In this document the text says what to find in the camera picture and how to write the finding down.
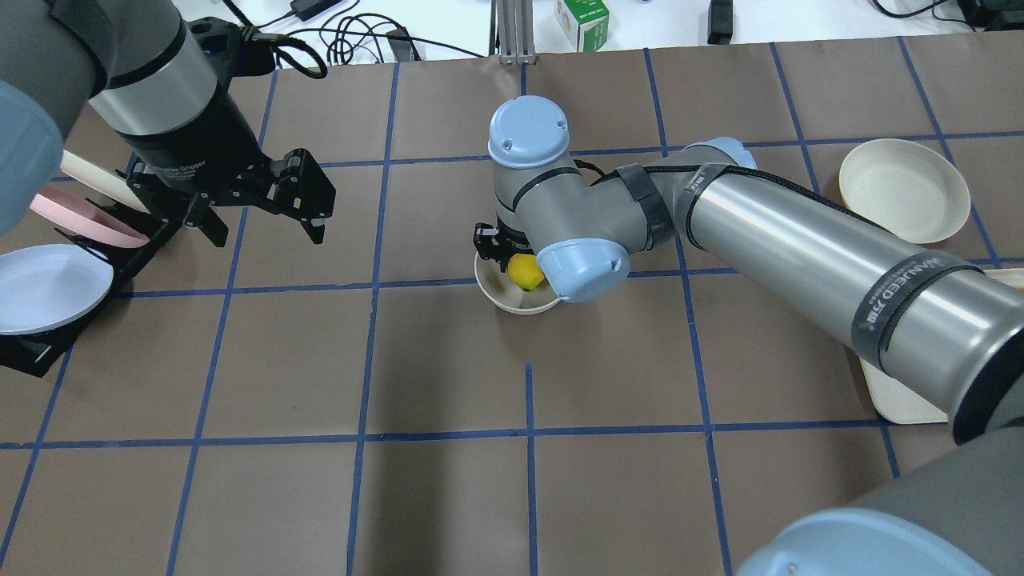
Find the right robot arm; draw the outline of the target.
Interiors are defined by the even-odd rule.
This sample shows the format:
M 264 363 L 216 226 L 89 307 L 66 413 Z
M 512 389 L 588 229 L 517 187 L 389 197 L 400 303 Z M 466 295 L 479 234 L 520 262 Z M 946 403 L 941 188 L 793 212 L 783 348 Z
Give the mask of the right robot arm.
M 944 409 L 957 449 L 847 504 L 808 515 L 742 575 L 1020 575 L 1022 293 L 760 171 L 734 138 L 684 147 L 593 186 L 563 110 L 537 95 L 490 117 L 497 225 L 477 252 L 534 253 L 564 302 L 599 298 L 629 256 L 676 237 L 735 268 Z

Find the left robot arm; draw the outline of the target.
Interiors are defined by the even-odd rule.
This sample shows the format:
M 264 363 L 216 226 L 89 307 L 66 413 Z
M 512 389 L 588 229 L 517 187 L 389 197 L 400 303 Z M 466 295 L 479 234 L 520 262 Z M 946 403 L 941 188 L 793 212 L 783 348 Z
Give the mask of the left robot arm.
M 197 227 L 216 246 L 216 206 L 252 206 L 300 223 L 315 244 L 335 186 L 308 150 L 264 154 L 230 97 L 237 75 L 305 44 L 218 18 L 185 20 L 170 1 L 4 1 L 2 232 L 58 173 L 67 136 L 91 106 L 138 157 L 126 186 L 139 210 Z

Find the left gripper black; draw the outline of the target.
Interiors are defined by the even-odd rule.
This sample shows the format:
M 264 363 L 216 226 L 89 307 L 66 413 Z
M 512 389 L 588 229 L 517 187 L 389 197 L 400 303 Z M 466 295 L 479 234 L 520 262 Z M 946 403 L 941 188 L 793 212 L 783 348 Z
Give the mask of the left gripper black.
M 279 159 L 267 156 L 230 96 L 216 96 L 182 127 L 124 139 L 165 186 L 288 216 L 313 244 L 323 244 L 335 186 L 304 147 Z M 198 208 L 195 227 L 216 247 L 226 245 L 228 227 L 209 205 Z

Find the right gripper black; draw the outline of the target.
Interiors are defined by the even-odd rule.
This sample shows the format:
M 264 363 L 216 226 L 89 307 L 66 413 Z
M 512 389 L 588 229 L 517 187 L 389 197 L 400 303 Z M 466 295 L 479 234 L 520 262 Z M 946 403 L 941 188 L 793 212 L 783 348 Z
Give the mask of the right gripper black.
M 476 222 L 473 227 L 473 246 L 482 260 L 490 260 L 498 265 L 508 265 L 516 253 L 534 253 L 526 235 L 506 225 L 500 218 L 497 225 Z

